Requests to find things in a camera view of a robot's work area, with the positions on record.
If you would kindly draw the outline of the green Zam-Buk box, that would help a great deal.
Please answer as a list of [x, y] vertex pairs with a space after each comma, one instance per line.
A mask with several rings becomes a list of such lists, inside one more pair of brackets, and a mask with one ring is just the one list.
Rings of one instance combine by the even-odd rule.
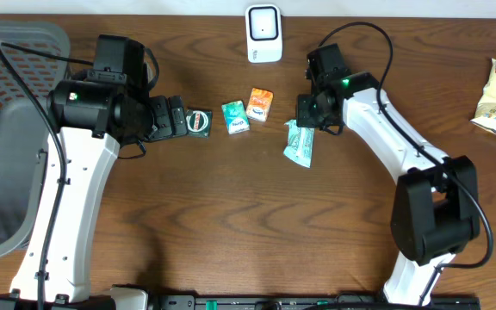
[[186, 114], [188, 136], [208, 138], [212, 125], [213, 112], [204, 109], [189, 109]]

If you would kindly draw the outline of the teal wrapper pack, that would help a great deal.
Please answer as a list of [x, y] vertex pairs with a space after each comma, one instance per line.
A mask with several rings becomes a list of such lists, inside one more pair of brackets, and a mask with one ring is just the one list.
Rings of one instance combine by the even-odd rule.
[[288, 140], [283, 155], [300, 166], [310, 168], [313, 155], [314, 129], [298, 127], [296, 120], [287, 121], [285, 126], [288, 127]]

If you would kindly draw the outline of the teal tissue pack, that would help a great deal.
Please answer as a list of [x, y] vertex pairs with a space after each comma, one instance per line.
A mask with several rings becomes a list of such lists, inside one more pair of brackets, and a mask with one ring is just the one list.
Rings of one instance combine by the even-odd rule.
[[234, 101], [221, 106], [226, 129], [229, 134], [242, 133], [250, 129], [242, 101]]

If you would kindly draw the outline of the orange tissue pack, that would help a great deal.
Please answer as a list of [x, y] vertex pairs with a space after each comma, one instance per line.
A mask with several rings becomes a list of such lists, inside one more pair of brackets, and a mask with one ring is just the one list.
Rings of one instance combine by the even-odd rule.
[[245, 111], [247, 117], [256, 121], [267, 121], [273, 98], [274, 94], [271, 91], [253, 88]]

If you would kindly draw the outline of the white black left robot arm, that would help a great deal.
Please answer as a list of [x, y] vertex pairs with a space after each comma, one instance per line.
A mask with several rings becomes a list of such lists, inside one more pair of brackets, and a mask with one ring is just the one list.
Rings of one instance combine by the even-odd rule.
[[27, 253], [0, 309], [139, 309], [148, 290], [115, 286], [92, 294], [90, 261], [102, 193], [123, 146], [184, 136], [180, 96], [153, 96], [152, 51], [100, 35], [80, 77], [65, 79], [36, 109], [48, 130], [44, 184]]

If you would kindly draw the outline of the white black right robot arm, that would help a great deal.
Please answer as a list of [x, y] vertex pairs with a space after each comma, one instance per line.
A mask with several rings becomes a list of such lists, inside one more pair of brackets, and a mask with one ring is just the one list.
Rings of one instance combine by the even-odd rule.
[[347, 127], [396, 184], [390, 229], [400, 253], [382, 294], [389, 303], [429, 306], [440, 268], [480, 234], [474, 164], [430, 144], [395, 109], [370, 73], [353, 73], [338, 45], [307, 55], [311, 92], [296, 105], [299, 127], [338, 135]]

